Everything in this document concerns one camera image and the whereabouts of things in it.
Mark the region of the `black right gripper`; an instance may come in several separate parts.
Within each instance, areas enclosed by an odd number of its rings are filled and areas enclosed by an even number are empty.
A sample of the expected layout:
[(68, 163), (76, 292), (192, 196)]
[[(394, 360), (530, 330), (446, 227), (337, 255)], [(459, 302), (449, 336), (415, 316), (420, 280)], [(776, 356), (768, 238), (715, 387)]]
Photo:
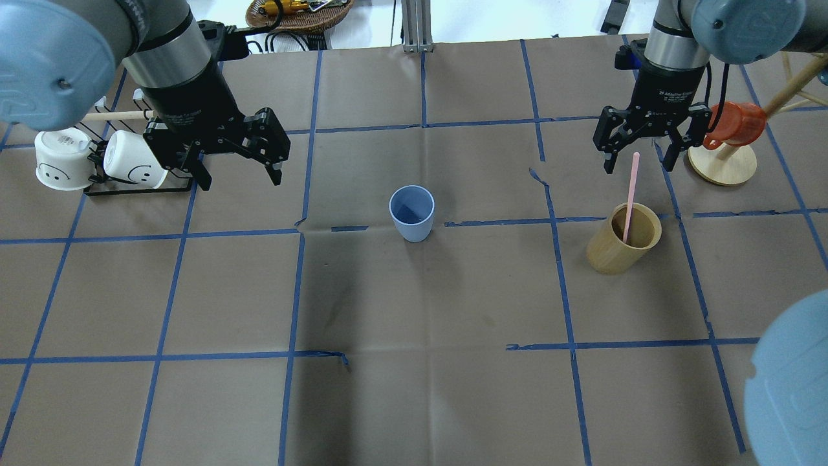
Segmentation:
[(699, 147), (706, 138), (712, 110), (695, 102), (706, 68), (672, 70), (644, 63), (638, 71), (627, 109), (604, 106), (593, 135), (593, 144), (604, 154), (604, 171), (612, 174), (621, 150), (645, 137), (667, 135), (670, 139), (662, 167), (672, 172), (679, 156)]

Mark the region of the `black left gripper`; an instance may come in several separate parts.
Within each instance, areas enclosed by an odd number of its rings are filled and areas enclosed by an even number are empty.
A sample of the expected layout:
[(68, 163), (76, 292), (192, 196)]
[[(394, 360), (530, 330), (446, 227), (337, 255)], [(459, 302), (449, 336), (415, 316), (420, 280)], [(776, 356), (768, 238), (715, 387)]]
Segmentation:
[[(290, 139), (272, 108), (252, 116), (239, 111), (218, 65), (207, 65), (198, 76), (170, 87), (143, 87), (162, 129), (147, 129), (143, 139), (166, 170), (189, 172), (202, 191), (212, 177), (204, 153), (236, 153), (259, 162), (272, 185), (282, 181), (282, 163), (290, 157)], [(196, 145), (196, 151), (188, 148)]]

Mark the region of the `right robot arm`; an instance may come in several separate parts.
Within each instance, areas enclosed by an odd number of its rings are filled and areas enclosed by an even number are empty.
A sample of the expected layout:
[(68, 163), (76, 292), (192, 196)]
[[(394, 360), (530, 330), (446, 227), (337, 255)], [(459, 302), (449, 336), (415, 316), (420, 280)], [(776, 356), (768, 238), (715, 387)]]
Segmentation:
[(710, 57), (746, 65), (778, 51), (825, 52), (825, 1), (660, 1), (647, 38), (621, 45), (617, 70), (636, 70), (625, 109), (605, 106), (593, 142), (612, 173), (618, 154), (636, 140), (668, 137), (662, 160), (677, 157), (723, 126), (721, 110), (694, 97)]

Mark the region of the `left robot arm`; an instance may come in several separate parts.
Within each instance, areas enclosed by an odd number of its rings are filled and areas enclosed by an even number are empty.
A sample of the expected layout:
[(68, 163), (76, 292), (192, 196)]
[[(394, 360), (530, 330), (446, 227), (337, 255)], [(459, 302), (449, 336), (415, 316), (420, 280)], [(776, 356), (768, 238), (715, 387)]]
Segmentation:
[[(248, 56), (251, 28), (198, 21), (186, 1), (3, 1), (2, 121), (36, 131), (36, 177), (56, 190), (115, 181), (160, 188), (182, 172), (202, 190), (202, 155), (261, 163), (274, 185), (290, 153), (275, 112), (240, 112), (220, 61)], [(153, 109), (142, 133), (91, 142), (77, 129), (122, 65)]]

